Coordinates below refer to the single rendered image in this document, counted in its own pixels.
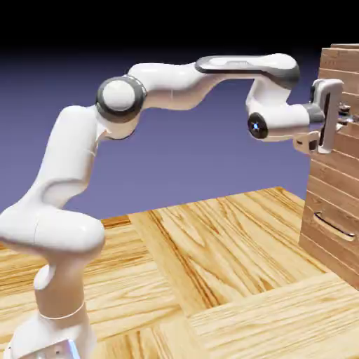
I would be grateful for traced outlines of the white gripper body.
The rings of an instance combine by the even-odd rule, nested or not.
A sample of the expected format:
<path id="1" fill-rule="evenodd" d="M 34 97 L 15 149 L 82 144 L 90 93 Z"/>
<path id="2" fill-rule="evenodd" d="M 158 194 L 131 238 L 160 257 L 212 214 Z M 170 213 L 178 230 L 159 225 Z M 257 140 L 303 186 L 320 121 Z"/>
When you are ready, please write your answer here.
<path id="1" fill-rule="evenodd" d="M 323 124 L 318 143 L 320 154 L 329 154 L 333 149 L 343 85 L 339 79 L 316 79 L 311 86 L 310 124 Z"/>

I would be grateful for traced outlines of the wood drawer front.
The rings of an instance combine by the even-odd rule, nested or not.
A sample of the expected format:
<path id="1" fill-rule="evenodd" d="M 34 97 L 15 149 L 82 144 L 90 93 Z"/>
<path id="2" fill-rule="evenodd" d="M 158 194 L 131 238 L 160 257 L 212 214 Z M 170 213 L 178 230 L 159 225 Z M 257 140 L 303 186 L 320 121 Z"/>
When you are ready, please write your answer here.
<path id="1" fill-rule="evenodd" d="M 355 240 L 345 241 L 322 228 L 313 219 L 314 212 L 355 233 Z M 310 165 L 299 245 L 359 291 L 359 180 Z"/>
<path id="2" fill-rule="evenodd" d="M 359 116 L 359 44 L 323 48 L 318 76 L 341 79 L 341 103 L 350 105 L 351 113 Z M 359 180 L 359 123 L 349 123 L 335 135 L 330 154 L 311 156 L 311 166 L 319 165 Z"/>

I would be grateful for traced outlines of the light wood cabinet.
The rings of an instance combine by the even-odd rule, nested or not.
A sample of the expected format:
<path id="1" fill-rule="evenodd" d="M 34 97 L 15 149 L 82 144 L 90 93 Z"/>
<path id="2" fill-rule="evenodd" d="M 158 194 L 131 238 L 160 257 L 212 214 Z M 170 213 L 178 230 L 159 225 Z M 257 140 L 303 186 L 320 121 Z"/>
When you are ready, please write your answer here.
<path id="1" fill-rule="evenodd" d="M 359 43 L 335 43 L 320 57 L 320 78 L 344 82 L 330 154 L 311 156 L 300 246 L 359 291 Z"/>

